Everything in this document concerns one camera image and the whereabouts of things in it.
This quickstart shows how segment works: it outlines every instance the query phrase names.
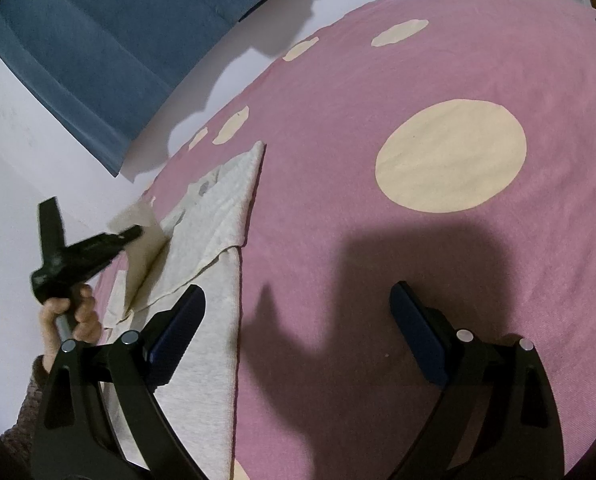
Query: blue gripper pad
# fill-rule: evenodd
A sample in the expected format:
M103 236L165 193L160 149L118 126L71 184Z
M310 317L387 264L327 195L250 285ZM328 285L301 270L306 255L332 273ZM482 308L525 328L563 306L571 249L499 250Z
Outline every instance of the blue gripper pad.
M204 318L205 307L203 290L190 285L171 310L158 312L148 322L146 332L150 329L160 332L151 348L146 349L150 366L145 383L153 390L171 380Z
M407 282L391 288L389 304L425 379L444 388L450 378L451 325L440 311L424 307Z

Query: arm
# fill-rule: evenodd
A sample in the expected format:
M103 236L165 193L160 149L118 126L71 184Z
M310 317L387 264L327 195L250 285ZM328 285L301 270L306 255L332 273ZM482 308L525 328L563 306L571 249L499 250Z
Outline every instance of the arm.
M73 331L73 337L74 339L95 344L100 339L102 325L100 325L94 310L95 300L91 287L83 285L80 289L80 296L82 300L76 311L78 325ZM54 320L58 314L63 314L68 308L68 300L58 300L56 298L47 300L42 306L40 310L40 328L44 342L44 355L36 357L33 361L31 380L17 422L14 427L0 436L7 451L27 468L31 457L36 420L42 402L42 389L49 378L53 361L55 361L60 349L60 338L55 329Z

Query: silver screw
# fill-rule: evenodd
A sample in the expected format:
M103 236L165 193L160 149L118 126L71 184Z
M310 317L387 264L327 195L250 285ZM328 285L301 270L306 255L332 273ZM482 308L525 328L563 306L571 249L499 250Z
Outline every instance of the silver screw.
M527 339L525 337L520 339L519 345L520 345L520 348L522 348L526 352L530 352L531 350L534 349L534 343L532 343L530 339Z
M73 339L67 339L65 342L62 343L62 346L60 348L63 352L66 352L68 354L69 352L73 352L76 349L76 342L73 341Z
M125 345L132 345L138 340L139 337L140 337L140 332L138 332L137 330L129 330L128 332L125 332L124 334L122 334L122 336L120 337L120 340Z
M456 337L463 343L471 343L473 341L473 333L465 329L456 332Z

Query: garment sleeve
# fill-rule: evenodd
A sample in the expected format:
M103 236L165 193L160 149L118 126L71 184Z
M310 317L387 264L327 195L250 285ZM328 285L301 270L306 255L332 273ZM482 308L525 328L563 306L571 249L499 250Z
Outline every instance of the garment sleeve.
M30 466L35 423L38 418L38 412L40 411L40 403L42 402L42 390L47 379L47 372L42 367L42 356L38 356L33 361L31 380L26 389L26 397L20 408L17 422L14 427L6 430L0 436L8 452L27 468Z

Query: hand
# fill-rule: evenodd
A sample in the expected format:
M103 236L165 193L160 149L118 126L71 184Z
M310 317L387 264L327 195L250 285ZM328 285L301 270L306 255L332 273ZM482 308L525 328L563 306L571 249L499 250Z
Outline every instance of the hand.
M94 310L95 299L93 291L88 285L80 286L80 305L76 310L76 321L78 325L73 329L73 339L86 341L95 344L102 334L102 325L98 321ZM44 343L44 355L42 357L42 366L47 374L51 371L53 361L60 350L60 336L55 327L55 319L59 314L64 314L71 302L64 298L50 298L45 301L40 310L40 328L42 330L42 341Z

